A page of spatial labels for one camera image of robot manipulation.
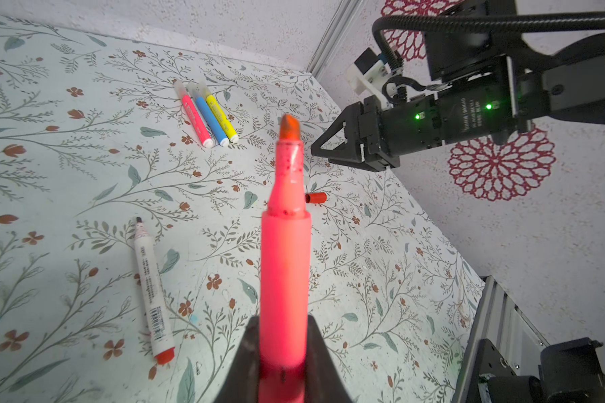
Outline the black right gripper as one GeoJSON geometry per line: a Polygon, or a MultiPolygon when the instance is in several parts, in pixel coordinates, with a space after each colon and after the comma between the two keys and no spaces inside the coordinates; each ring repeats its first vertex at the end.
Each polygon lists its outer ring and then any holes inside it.
{"type": "Polygon", "coordinates": [[[385,16],[372,31],[397,89],[383,110],[368,97],[346,107],[311,145],[311,154],[366,171],[400,165],[405,154],[480,137],[505,144],[517,129],[508,56],[522,45],[513,8],[500,15],[489,1],[465,1],[438,16],[385,16]],[[432,83],[403,75],[403,58],[387,31],[422,33],[432,83]]]}

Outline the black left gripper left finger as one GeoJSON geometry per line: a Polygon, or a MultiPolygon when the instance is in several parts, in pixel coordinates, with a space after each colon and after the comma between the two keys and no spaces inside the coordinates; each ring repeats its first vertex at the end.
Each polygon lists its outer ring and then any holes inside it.
{"type": "Polygon", "coordinates": [[[257,403],[260,378],[259,317],[252,317],[214,403],[257,403]]]}

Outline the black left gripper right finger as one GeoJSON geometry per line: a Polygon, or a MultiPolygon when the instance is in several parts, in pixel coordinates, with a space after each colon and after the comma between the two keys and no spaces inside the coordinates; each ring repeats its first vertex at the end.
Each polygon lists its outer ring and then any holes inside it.
{"type": "Polygon", "coordinates": [[[308,316],[304,401],[352,403],[313,316],[308,316]]]}

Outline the red pen cap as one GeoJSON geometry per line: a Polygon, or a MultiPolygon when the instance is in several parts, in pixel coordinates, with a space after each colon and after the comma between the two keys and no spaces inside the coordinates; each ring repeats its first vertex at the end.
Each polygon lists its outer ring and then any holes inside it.
{"type": "Polygon", "coordinates": [[[308,204],[323,204],[328,200],[328,196],[324,192],[312,192],[305,195],[305,201],[308,204]]]}

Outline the white red marker pen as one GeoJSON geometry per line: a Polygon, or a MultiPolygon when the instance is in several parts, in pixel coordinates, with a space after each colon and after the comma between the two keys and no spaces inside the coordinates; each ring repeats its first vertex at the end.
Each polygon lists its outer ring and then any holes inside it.
{"type": "Polygon", "coordinates": [[[166,365],[175,359],[176,344],[169,323],[154,241],[140,217],[135,219],[134,251],[150,331],[151,352],[157,364],[166,365]]]}

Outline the yellow highlighter pen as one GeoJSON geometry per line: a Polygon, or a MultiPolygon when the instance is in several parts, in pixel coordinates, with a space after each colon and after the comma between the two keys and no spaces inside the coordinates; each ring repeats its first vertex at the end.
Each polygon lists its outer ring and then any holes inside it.
{"type": "Polygon", "coordinates": [[[231,124],[230,120],[226,116],[222,107],[219,105],[217,98],[212,94],[206,84],[201,85],[201,92],[203,94],[204,100],[206,104],[211,109],[213,115],[217,119],[220,127],[225,132],[226,137],[230,141],[230,143],[237,143],[239,141],[239,136],[231,124]]]}

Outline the pink highlighter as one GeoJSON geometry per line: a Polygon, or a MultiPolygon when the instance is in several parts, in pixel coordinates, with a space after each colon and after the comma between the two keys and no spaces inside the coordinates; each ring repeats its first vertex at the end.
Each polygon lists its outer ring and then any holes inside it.
{"type": "Polygon", "coordinates": [[[304,401],[312,219],[300,124],[282,117],[274,185],[261,218],[260,402],[304,401]]]}

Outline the pink highlighter pen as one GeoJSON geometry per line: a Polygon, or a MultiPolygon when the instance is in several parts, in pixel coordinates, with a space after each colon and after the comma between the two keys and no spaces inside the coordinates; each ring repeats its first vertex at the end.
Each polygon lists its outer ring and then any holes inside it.
{"type": "Polygon", "coordinates": [[[178,95],[181,104],[183,105],[184,111],[186,112],[189,122],[193,126],[195,134],[202,146],[206,149],[213,148],[213,139],[208,133],[202,117],[200,116],[193,99],[190,97],[188,90],[180,80],[175,80],[173,87],[175,88],[176,94],[178,95]]]}

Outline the blue highlighter pen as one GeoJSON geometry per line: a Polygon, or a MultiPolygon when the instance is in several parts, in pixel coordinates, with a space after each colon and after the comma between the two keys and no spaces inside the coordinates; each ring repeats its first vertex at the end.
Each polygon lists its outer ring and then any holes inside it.
{"type": "Polygon", "coordinates": [[[218,119],[213,114],[210,106],[206,103],[203,95],[201,94],[198,86],[189,82],[187,85],[188,92],[191,96],[193,96],[195,100],[196,107],[198,111],[202,114],[204,121],[208,124],[210,128],[210,133],[215,138],[217,144],[222,147],[228,147],[230,145],[230,140],[225,134],[225,131],[222,129],[218,119]]]}

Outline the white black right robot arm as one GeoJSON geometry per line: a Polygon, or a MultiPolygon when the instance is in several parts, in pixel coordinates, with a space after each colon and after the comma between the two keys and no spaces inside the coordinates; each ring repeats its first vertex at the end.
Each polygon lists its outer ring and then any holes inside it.
{"type": "Polygon", "coordinates": [[[436,16],[383,16],[372,33],[377,49],[349,69],[369,97],[311,147],[330,163],[384,171],[446,144],[506,144],[541,117],[605,125],[605,12],[520,15],[512,1],[464,1],[436,16]]]}

